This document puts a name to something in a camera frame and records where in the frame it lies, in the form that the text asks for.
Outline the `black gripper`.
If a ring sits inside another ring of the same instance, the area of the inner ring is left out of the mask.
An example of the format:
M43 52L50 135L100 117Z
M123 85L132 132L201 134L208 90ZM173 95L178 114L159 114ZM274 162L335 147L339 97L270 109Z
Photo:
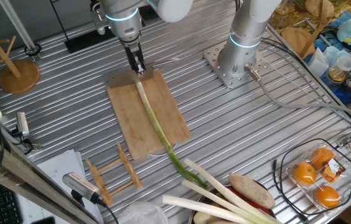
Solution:
M124 49L131 68L142 75L146 70L140 42L124 43Z

